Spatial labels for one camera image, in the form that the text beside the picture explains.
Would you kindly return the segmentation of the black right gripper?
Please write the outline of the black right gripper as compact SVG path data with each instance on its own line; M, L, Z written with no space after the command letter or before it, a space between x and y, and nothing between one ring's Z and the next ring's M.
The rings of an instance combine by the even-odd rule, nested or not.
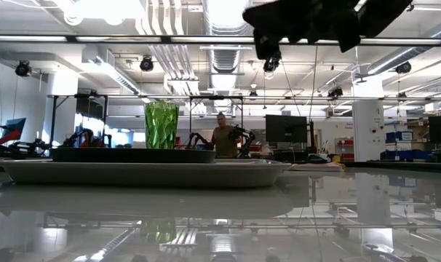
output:
M278 0L247 8L243 20L253 27L255 51L260 60L282 58L279 42L335 39L342 52L360 41L356 1Z

